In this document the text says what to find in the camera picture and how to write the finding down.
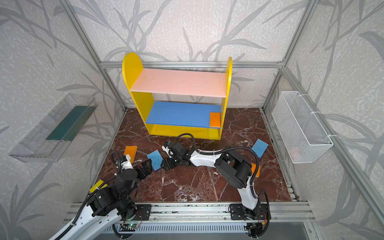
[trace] wall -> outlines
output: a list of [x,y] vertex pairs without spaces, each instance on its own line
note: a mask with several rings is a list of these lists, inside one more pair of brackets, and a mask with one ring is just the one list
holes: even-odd
[[[48,239],[83,200],[123,112],[56,1],[1,1],[0,39],[0,238]],[[98,107],[61,159],[10,157],[68,93]]]
[[[330,1],[316,7],[288,68],[383,196],[384,2]],[[384,239],[384,230],[332,150],[293,165],[271,111],[267,116],[301,200],[308,200],[326,239]]]
[[[101,61],[281,61],[307,0],[71,0]],[[128,107],[121,70],[110,76]],[[228,106],[262,106],[276,69],[235,69]],[[155,100],[218,103],[195,96]]]

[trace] toy shelf unit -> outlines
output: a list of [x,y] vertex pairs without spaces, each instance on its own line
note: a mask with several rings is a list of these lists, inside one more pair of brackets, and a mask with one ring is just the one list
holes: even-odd
[[333,146],[316,113],[297,91],[283,91],[272,112],[293,163],[314,162]]
[[[128,53],[122,63],[127,89],[150,135],[221,139],[232,76],[232,58],[225,73],[143,68],[139,56]],[[221,105],[160,102],[153,93],[221,98]]]
[[22,162],[57,162],[96,107],[94,97],[68,94],[9,155]]

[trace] yellow bottom shelf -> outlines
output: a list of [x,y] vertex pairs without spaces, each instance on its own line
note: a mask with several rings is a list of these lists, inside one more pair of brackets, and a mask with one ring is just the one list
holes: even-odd
[[190,133],[195,138],[220,140],[220,129],[217,128],[147,124],[147,130],[150,135],[177,137],[182,133]]

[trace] orange sponge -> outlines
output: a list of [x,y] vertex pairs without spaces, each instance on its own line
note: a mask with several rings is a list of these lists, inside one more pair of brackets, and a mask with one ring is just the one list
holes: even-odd
[[137,150],[137,146],[126,146],[125,147],[124,155],[128,154],[131,157],[130,162],[135,161],[136,150]]
[[209,118],[209,127],[216,127],[220,128],[220,113],[210,113],[210,118]]

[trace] gray floor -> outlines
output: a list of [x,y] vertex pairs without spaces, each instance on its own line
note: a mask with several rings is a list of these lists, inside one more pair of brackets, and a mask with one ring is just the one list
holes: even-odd
[[[95,240],[117,240],[114,234],[100,234]],[[134,234],[129,240],[248,240],[246,234],[242,233],[169,233],[169,234]],[[270,223],[267,231],[260,240],[286,239],[286,240],[309,240],[304,224],[301,222],[275,222]]]

